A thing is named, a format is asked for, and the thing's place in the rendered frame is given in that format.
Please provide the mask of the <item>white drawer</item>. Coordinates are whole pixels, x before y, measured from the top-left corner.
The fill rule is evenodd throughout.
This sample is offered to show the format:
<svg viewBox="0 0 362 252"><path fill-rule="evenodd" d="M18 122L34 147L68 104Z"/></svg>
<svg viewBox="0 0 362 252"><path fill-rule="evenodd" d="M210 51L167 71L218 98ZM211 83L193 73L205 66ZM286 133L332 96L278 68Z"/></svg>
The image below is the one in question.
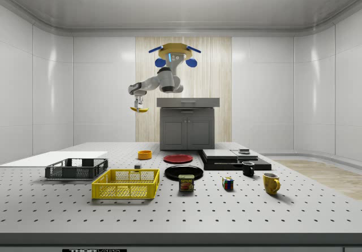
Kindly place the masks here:
<svg viewBox="0 0 362 252"><path fill-rule="evenodd" d="M219 106L219 98L157 98L157 107L163 108L212 108Z"/></svg>

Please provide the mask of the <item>white cabinet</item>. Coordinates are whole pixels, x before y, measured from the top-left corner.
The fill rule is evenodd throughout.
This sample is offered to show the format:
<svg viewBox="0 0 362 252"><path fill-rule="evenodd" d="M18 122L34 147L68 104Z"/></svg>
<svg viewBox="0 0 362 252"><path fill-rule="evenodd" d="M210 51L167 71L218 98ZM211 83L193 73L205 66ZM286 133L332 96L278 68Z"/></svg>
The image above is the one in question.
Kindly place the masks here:
<svg viewBox="0 0 362 252"><path fill-rule="evenodd" d="M213 108L161 108L160 149L214 148Z"/></svg>

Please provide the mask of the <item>drone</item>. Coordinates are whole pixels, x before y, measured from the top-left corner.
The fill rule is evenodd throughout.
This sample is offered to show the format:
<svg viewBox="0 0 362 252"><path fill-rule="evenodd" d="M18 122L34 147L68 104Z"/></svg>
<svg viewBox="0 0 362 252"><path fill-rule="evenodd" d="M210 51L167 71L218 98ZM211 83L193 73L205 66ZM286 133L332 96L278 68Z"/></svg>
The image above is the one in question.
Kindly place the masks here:
<svg viewBox="0 0 362 252"><path fill-rule="evenodd" d="M167 65L167 61L171 62L171 54L185 54L186 64L189 67L196 67L197 60L192 57L192 52L201 53L200 50L195 49L183 43L168 43L149 50L149 53L158 51L159 58L155 60L156 67L163 67Z"/></svg>

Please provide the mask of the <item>red plate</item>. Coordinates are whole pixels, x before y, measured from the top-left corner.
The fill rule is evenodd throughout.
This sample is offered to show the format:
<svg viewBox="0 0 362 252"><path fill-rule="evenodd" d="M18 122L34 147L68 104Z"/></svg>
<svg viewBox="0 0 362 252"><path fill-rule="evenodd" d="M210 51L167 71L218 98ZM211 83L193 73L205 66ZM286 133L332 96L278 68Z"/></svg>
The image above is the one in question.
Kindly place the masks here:
<svg viewBox="0 0 362 252"><path fill-rule="evenodd" d="M193 161L193 157L187 154L171 154L167 155L163 158L164 162L172 163L172 164L182 164L189 163Z"/></svg>

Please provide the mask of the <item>black plate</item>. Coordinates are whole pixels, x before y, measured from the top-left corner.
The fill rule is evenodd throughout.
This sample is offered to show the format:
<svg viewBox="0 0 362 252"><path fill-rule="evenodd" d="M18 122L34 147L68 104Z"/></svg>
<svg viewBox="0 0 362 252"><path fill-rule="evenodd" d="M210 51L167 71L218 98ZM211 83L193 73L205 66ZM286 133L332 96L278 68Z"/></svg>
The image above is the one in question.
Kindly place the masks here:
<svg viewBox="0 0 362 252"><path fill-rule="evenodd" d="M194 175L195 180L203 176L203 170L195 166L179 165L165 169L165 176L171 180L178 181L179 175Z"/></svg>

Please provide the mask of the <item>yellow basket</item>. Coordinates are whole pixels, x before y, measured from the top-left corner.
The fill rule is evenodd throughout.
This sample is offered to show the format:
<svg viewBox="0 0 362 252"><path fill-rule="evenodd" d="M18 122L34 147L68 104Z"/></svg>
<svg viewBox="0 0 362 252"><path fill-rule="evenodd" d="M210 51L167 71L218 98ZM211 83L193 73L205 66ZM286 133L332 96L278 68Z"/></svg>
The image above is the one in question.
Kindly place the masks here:
<svg viewBox="0 0 362 252"><path fill-rule="evenodd" d="M93 199L153 199L159 169L110 169L92 182Z"/></svg>

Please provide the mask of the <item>flat-sided can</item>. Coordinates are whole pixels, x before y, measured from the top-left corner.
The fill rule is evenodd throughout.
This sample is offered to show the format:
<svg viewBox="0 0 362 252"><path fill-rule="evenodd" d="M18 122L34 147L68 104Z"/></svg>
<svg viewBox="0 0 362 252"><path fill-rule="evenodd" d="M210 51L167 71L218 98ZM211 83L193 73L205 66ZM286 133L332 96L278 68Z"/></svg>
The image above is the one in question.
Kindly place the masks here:
<svg viewBox="0 0 362 252"><path fill-rule="evenodd" d="M192 192L194 191L194 175L179 175L179 190L181 192Z"/></svg>

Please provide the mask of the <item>dark grey basket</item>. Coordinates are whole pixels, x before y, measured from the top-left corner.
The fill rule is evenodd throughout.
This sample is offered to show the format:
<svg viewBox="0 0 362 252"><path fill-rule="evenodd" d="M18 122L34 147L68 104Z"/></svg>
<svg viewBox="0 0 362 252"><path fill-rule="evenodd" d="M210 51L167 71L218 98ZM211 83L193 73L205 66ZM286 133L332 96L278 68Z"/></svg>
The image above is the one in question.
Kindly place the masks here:
<svg viewBox="0 0 362 252"><path fill-rule="evenodd" d="M45 168L47 179L93 179L108 168L108 159L67 158Z"/></svg>

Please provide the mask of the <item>white board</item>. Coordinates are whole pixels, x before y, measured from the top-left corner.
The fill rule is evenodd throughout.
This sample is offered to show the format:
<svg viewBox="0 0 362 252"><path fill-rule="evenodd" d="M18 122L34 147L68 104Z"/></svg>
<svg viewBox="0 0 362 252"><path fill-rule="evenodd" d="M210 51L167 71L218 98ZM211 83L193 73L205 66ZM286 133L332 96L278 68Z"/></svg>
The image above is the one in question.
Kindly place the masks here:
<svg viewBox="0 0 362 252"><path fill-rule="evenodd" d="M14 162L1 164L0 167L46 167L67 158L98 158L107 151L51 151Z"/></svg>

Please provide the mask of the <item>black stove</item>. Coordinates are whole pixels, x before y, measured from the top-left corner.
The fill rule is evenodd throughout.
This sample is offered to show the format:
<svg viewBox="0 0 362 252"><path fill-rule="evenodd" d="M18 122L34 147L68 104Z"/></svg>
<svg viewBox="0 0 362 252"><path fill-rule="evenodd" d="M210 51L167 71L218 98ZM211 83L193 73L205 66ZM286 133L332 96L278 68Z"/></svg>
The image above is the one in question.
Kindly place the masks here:
<svg viewBox="0 0 362 252"><path fill-rule="evenodd" d="M255 170L271 170L272 165L251 152L204 149L199 151L204 170L242 170L242 162L253 162Z"/></svg>

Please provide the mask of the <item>black mug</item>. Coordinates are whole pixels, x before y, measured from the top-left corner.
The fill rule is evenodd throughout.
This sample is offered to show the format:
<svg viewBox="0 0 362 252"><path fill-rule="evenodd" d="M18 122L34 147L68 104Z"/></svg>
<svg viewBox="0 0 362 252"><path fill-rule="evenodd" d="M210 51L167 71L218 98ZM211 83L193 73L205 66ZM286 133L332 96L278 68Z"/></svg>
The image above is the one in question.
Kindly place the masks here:
<svg viewBox="0 0 362 252"><path fill-rule="evenodd" d="M255 171L255 164L253 162L242 162L243 175L252 177Z"/></svg>

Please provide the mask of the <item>yellow mug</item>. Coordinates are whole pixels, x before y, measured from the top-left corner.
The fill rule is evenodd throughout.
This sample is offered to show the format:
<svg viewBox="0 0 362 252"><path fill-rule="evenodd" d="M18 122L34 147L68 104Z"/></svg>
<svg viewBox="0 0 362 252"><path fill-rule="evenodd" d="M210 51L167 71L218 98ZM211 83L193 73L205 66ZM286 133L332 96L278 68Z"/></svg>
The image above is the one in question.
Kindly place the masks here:
<svg viewBox="0 0 362 252"><path fill-rule="evenodd" d="M265 191L268 194L275 195L281 187L279 176L274 173L264 173L262 177Z"/></svg>

